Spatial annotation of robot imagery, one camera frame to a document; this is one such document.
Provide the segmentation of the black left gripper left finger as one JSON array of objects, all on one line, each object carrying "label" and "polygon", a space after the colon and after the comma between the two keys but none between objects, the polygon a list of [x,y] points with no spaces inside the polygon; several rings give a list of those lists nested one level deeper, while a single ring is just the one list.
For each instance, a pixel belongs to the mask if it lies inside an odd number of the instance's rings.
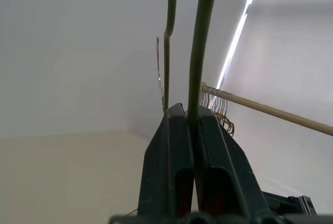
[{"label": "black left gripper left finger", "polygon": [[186,216],[191,210],[194,157],[181,103],[170,107],[144,156],[138,214]]}]

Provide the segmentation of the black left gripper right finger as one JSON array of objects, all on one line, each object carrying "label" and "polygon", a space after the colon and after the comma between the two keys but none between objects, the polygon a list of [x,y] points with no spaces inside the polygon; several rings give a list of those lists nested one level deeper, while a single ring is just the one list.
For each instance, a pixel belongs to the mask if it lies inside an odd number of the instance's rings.
[{"label": "black left gripper right finger", "polygon": [[200,107],[199,209],[211,216],[270,216],[249,161],[211,110]]}]

